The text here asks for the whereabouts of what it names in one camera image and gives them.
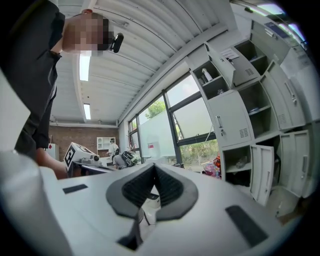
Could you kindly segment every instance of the cabinet door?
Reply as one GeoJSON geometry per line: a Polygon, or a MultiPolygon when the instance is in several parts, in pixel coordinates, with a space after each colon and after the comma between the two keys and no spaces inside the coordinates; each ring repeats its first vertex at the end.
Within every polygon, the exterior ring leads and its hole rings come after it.
{"type": "Polygon", "coordinates": [[[262,84],[266,94],[269,97],[274,109],[278,127],[280,130],[288,129],[292,126],[289,111],[282,97],[281,91],[276,82],[270,76],[268,71],[262,76],[260,83],[262,84]]]}
{"type": "Polygon", "coordinates": [[[294,86],[288,79],[285,72],[274,62],[271,63],[267,71],[281,91],[283,101],[290,115],[291,127],[304,126],[306,124],[306,119],[302,110],[301,102],[297,96],[294,86]]]}
{"type": "Polygon", "coordinates": [[[280,135],[281,170],[279,184],[294,195],[302,195],[309,169],[309,133],[307,130],[280,135]]]}
{"type": "Polygon", "coordinates": [[[219,52],[215,51],[208,43],[205,42],[204,46],[209,55],[210,61],[223,76],[229,88],[231,88],[234,84],[234,75],[236,69],[225,57],[223,57],[219,52]]]}
{"type": "Polygon", "coordinates": [[[250,193],[254,200],[267,204],[274,176],[275,155],[273,146],[250,145],[251,180],[250,193]]]}
{"type": "Polygon", "coordinates": [[[211,120],[220,147],[251,140],[246,119],[248,113],[238,91],[230,90],[208,102],[213,114],[211,120]]]}

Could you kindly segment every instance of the lab equipment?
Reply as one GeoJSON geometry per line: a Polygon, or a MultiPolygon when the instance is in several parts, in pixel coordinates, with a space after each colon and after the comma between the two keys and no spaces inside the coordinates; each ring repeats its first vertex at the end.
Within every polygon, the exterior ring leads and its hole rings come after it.
{"type": "Polygon", "coordinates": [[[191,256],[201,249],[204,256],[231,256],[251,250],[257,230],[263,235],[254,245],[281,231],[275,217],[233,185],[170,165],[57,180],[24,155],[0,152],[0,174],[5,214],[41,255],[191,256]],[[156,228],[142,242],[138,212],[154,186],[161,209],[156,228]],[[28,195],[23,200],[22,188],[28,195]],[[231,210],[251,220],[250,230],[229,217],[231,210]],[[201,248],[195,246],[195,227],[201,248]],[[225,243],[230,237],[233,246],[225,243]]]}

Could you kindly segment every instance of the white cupboard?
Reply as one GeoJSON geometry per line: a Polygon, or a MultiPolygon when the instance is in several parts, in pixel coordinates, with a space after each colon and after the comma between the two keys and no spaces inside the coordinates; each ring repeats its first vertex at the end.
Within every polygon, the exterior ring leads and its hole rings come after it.
{"type": "Polygon", "coordinates": [[[274,176],[274,147],[251,145],[250,193],[255,201],[267,204],[274,176]]]}
{"type": "Polygon", "coordinates": [[[298,197],[302,196],[309,168],[309,132],[284,133],[281,141],[281,172],[279,185],[298,197]]]}
{"type": "Polygon", "coordinates": [[[248,113],[238,91],[229,90],[208,101],[213,116],[215,135],[219,147],[252,140],[248,113]]]}

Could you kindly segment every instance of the ceiling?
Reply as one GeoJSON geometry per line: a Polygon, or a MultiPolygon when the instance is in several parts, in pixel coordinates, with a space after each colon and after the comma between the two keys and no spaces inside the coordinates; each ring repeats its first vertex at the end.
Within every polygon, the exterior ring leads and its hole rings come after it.
{"type": "Polygon", "coordinates": [[[212,26],[228,23],[221,2],[225,6],[228,0],[59,0],[66,18],[93,4],[124,40],[119,53],[91,57],[88,81],[77,79],[74,57],[62,54],[51,120],[86,122],[82,106],[87,103],[90,123],[115,124],[170,57],[212,26]]]}

